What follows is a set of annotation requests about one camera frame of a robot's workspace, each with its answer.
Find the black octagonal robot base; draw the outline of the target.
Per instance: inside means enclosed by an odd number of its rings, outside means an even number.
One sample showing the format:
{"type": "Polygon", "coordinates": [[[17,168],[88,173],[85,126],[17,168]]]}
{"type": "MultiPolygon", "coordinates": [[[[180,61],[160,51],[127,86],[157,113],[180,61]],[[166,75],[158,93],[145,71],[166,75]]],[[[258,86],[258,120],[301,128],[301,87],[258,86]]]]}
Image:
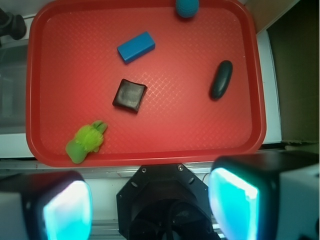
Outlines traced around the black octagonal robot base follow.
{"type": "Polygon", "coordinates": [[[127,240],[219,240],[208,186],[183,164],[143,165],[116,195],[127,240]]]}

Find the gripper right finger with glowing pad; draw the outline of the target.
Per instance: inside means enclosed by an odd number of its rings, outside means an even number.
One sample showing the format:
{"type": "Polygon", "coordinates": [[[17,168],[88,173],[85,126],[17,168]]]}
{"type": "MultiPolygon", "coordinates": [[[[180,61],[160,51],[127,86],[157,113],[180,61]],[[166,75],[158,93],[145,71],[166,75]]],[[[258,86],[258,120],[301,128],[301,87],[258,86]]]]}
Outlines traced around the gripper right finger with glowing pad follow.
{"type": "Polygon", "coordinates": [[[320,237],[320,156],[262,151],[219,157],[208,199],[229,240],[317,240],[320,237]]]}

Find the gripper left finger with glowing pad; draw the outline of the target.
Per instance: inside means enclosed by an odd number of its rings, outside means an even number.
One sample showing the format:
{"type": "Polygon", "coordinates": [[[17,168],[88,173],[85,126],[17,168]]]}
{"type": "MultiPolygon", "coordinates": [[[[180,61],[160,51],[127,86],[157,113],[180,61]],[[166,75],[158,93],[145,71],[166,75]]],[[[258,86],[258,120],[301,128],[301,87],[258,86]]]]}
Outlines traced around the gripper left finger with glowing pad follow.
{"type": "Polygon", "coordinates": [[[92,221],[91,189],[76,171],[0,179],[2,240],[87,240],[92,221]]]}

